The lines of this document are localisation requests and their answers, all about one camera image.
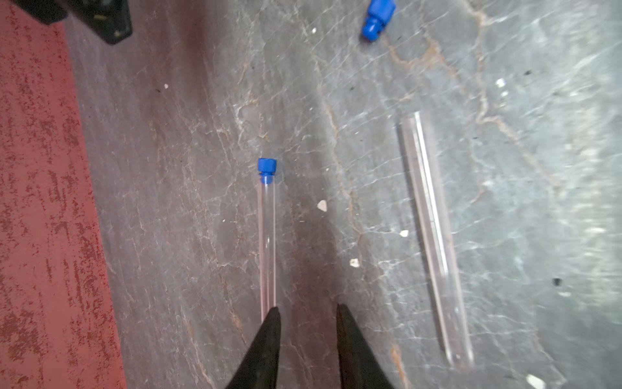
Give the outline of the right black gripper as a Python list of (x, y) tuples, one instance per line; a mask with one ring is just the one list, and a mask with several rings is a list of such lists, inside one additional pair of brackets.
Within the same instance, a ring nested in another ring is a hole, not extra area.
[(11, 0), (11, 2), (44, 25), (59, 23), (72, 14), (109, 45), (116, 45), (133, 33), (127, 0)]

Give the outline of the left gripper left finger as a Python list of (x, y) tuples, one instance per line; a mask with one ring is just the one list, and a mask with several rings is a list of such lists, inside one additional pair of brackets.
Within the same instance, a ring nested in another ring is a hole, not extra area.
[(275, 389), (279, 371), (281, 315), (272, 307), (227, 389)]

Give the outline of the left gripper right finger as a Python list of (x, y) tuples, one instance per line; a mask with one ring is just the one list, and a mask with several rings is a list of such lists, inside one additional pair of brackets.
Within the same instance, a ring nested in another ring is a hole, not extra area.
[(336, 313), (340, 382), (343, 389), (393, 389), (345, 304)]

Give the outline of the clear test tube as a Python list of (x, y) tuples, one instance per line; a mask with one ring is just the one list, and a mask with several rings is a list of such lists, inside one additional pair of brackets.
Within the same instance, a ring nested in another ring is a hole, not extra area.
[(259, 173), (259, 271), (262, 319), (276, 306), (276, 238), (274, 173)]
[(445, 203), (437, 143), (432, 127), (420, 111), (404, 116), (399, 129), (408, 162), (422, 251), (428, 264), (442, 349), (450, 366), (469, 371), (475, 365), (475, 357)]

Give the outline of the blue stopper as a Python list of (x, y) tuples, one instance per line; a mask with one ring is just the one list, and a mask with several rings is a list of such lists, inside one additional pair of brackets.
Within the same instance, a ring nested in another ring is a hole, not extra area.
[(379, 39), (380, 34), (391, 21), (395, 9), (394, 0), (372, 0), (366, 12), (361, 36), (370, 42)]
[(262, 185), (270, 185), (274, 181), (277, 170), (277, 160), (271, 158), (259, 158), (257, 163), (260, 183)]

